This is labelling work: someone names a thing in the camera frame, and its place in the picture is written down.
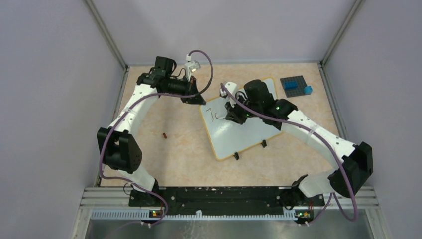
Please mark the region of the yellow-framed whiteboard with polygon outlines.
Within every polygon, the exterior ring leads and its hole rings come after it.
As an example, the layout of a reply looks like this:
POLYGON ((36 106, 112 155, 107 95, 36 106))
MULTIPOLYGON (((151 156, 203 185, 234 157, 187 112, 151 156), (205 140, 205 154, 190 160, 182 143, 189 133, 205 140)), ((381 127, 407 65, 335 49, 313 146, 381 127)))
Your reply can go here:
POLYGON ((228 99, 216 97, 207 101, 205 105, 199 106, 217 160, 225 160, 232 156, 238 159, 240 152, 254 146, 263 146, 264 141, 281 133, 259 118, 249 118, 242 125, 219 119, 226 116, 225 103, 227 102, 228 99))

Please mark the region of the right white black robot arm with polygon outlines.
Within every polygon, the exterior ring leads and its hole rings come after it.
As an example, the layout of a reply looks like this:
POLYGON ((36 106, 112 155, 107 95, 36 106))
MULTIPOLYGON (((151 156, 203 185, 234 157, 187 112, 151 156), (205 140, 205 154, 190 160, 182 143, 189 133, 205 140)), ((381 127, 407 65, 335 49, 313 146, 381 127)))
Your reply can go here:
POLYGON ((259 118, 280 132, 285 132, 312 148, 332 169, 314 175, 304 175, 293 183, 292 199, 305 205, 313 196, 338 193, 353 199, 373 173, 372 147, 356 144, 326 130, 307 117, 286 99, 275 99, 262 80, 252 80, 237 95, 233 82, 220 85, 220 95, 226 104, 227 119, 244 124, 247 119, 259 118))

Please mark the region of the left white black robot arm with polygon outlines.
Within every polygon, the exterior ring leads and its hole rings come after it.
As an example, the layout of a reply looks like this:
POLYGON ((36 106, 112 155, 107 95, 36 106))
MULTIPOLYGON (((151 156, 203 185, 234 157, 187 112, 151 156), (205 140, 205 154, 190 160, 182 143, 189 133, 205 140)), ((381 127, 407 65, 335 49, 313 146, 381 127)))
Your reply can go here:
POLYGON ((118 171, 121 180, 141 192, 140 198, 148 206, 158 203, 160 193, 154 189, 155 178, 141 164, 143 154, 136 140, 146 114, 161 96, 177 97, 185 104, 205 104, 192 76, 200 68, 199 62, 187 56, 182 77, 173 75, 176 66, 173 59, 156 57, 149 72, 138 77, 134 92, 117 118, 97 132, 101 166, 118 171))

